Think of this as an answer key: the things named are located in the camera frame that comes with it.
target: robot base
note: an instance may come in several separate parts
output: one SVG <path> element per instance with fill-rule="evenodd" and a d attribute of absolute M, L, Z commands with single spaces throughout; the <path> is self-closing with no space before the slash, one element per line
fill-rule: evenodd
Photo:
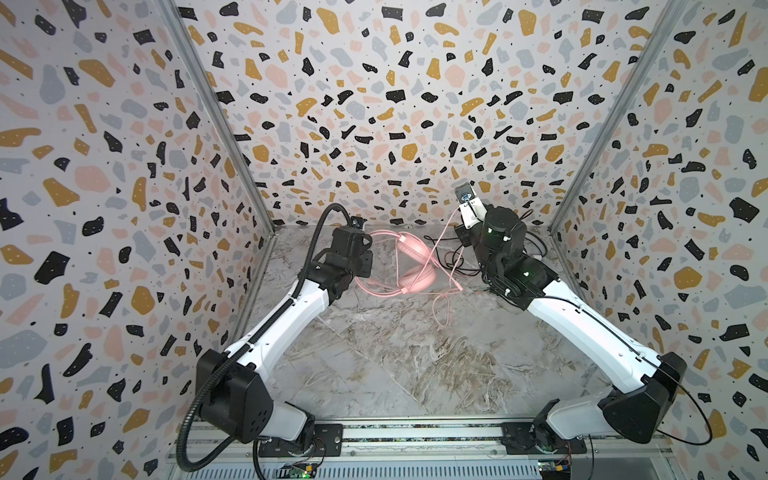
<path fill-rule="evenodd" d="M 321 442 L 315 442 L 315 450 L 312 457 L 322 458 L 323 456 L 341 456 L 341 442 L 344 439 L 343 434 L 344 428 L 340 423 L 315 424 L 315 432 L 310 444 L 318 439 L 321 440 Z M 295 455 L 299 457 L 306 456 L 301 455 L 303 452 L 293 451 L 291 448 L 292 445 L 292 443 L 285 442 L 284 440 L 280 441 L 280 439 L 272 439 L 272 442 L 264 442 L 261 444 L 259 447 L 259 457 L 286 458 Z"/>

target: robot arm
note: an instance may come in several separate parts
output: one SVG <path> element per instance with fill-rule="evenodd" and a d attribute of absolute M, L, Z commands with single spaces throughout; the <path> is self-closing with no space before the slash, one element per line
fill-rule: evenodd
<path fill-rule="evenodd" d="M 675 353 L 660 356 L 641 345 L 581 300 L 556 272 L 527 255 L 525 224 L 514 211 L 482 205 L 470 184 L 457 188 L 456 196 L 463 223 L 456 235 L 465 247 L 473 247 L 490 291 L 553 326 L 613 384 L 593 396 L 549 402 L 534 421 L 536 444 L 552 450 L 558 438 L 611 431 L 648 443 L 674 401 L 685 362 Z"/>

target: gray marble surface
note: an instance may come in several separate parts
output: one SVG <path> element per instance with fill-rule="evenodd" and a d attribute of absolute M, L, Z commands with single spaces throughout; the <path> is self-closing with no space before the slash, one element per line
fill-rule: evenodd
<path fill-rule="evenodd" d="M 278 231 L 248 328 L 296 279 L 313 229 Z M 332 230 L 323 229 L 318 250 L 330 245 Z M 441 228 L 405 230 L 437 237 Z M 451 234 L 449 228 L 446 236 Z M 457 240 L 445 241 L 439 251 L 457 246 Z M 394 284 L 394 240 L 373 249 L 372 277 Z M 466 256 L 465 265 L 476 266 L 474 253 Z M 401 267 L 411 266 L 409 261 Z M 545 261 L 562 271 L 552 248 Z M 551 399 L 586 395 L 605 385 L 602 372 L 556 330 L 484 292 L 480 276 L 458 279 L 464 291 L 451 295 L 447 326 L 433 318 L 434 296 L 381 299 L 353 284 L 280 360 L 267 382 L 273 397 L 319 416 L 533 416 Z M 440 273 L 431 290 L 441 292 L 447 285 Z M 445 307 L 439 300 L 441 323 Z"/>

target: speckled wallpaper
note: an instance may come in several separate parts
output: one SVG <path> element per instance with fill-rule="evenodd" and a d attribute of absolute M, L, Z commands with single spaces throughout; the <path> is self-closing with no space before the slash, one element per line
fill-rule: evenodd
<path fill-rule="evenodd" d="M 688 362 L 692 479 L 768 475 L 768 2 L 691 2 L 556 237 L 588 299 Z M 707 438 L 679 397 L 664 428 Z"/>
<path fill-rule="evenodd" d="M 160 478 L 261 226 L 153 4 L 0 15 L 0 477 Z"/>
<path fill-rule="evenodd" d="M 548 223 L 666 2 L 178 0 L 277 224 Z"/>

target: metal base plate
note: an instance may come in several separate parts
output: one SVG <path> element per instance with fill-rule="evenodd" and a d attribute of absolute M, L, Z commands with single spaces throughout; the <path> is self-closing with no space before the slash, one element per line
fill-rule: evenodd
<path fill-rule="evenodd" d="M 315 424 L 315 452 L 313 460 L 318 460 L 325 454 L 326 457 L 338 457 L 341 455 L 341 442 L 344 440 L 344 427 L 340 423 Z M 292 458 L 294 455 L 280 448 L 277 442 L 264 442 L 259 446 L 260 458 Z"/>
<path fill-rule="evenodd" d="M 530 422 L 506 422 L 502 423 L 502 444 L 507 449 L 507 455 L 541 455 L 533 444 Z M 587 453 L 587 445 L 584 440 L 558 440 L 558 449 L 552 455 L 567 455 L 568 443 L 571 444 L 571 453 Z"/>

